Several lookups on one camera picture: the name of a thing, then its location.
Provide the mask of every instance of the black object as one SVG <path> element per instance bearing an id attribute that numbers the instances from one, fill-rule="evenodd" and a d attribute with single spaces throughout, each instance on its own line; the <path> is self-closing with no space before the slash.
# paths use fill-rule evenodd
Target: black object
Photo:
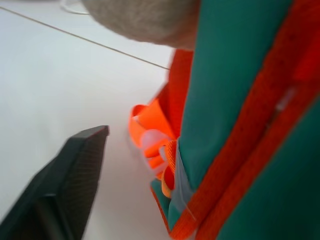
<path id="1" fill-rule="evenodd" d="M 80 240 L 97 192 L 107 126 L 67 140 L 0 225 L 0 240 Z"/>

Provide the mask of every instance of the white surface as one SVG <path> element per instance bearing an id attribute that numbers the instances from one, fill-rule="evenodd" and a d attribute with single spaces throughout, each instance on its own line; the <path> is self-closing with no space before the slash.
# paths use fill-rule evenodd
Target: white surface
<path id="1" fill-rule="evenodd" d="M 84 11 L 80 3 L 71 6 Z M 172 48 L 126 39 L 99 25 L 89 15 L 63 11 L 59 0 L 0 0 L 0 7 L 151 63 L 169 66 Z"/>
<path id="2" fill-rule="evenodd" d="M 110 125 L 86 240 L 163 240 L 152 176 L 128 146 L 130 108 L 166 71 L 0 9 L 0 214 L 66 138 Z"/>

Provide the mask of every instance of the teal fabric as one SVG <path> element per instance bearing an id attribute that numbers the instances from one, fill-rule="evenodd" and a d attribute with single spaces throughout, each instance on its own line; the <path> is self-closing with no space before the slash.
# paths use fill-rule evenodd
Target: teal fabric
<path id="1" fill-rule="evenodd" d="M 201 2 L 179 141 L 183 165 L 194 190 L 225 144 L 292 4 L 292 0 Z"/>
<path id="2" fill-rule="evenodd" d="M 165 195 L 163 195 L 161 190 L 161 181 L 157 179 L 153 180 L 151 182 L 151 188 L 155 193 L 159 204 L 161 205 L 165 218 L 168 219 L 170 198 L 167 198 Z"/>
<path id="3" fill-rule="evenodd" d="M 320 99 L 220 230 L 218 240 L 320 239 Z"/>

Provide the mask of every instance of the orange strap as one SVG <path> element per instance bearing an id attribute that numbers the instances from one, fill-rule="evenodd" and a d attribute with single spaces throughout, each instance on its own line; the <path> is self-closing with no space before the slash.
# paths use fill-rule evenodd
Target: orange strap
<path id="1" fill-rule="evenodd" d="M 320 76 L 320 28 L 314 34 L 311 44 L 305 52 L 301 62 L 296 68 L 293 79 L 297 82 L 314 80 L 315 76 Z"/>
<path id="2" fill-rule="evenodd" d="M 149 106 L 137 105 L 132 109 L 129 133 L 134 144 L 143 151 L 147 165 L 153 170 L 155 176 L 161 179 L 166 162 L 160 156 L 159 149 L 175 136 L 160 107 L 158 98 Z"/>
<path id="3" fill-rule="evenodd" d="M 161 189 L 167 198 L 171 198 L 171 192 L 175 188 L 176 150 L 177 140 L 172 140 L 164 146 L 168 167 L 162 173 Z"/>

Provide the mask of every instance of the white cord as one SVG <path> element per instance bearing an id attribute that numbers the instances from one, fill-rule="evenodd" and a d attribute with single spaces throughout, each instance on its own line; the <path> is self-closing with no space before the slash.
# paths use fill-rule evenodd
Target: white cord
<path id="1" fill-rule="evenodd" d="M 68 12 L 68 13 L 71 13 L 71 14 L 79 14 L 79 15 L 89 15 L 88 12 L 85 12 L 85 11 L 76 11 L 76 10 L 72 10 L 70 7 L 68 7 L 68 4 L 67 4 L 67 0 L 60 0 L 60 7 Z"/>

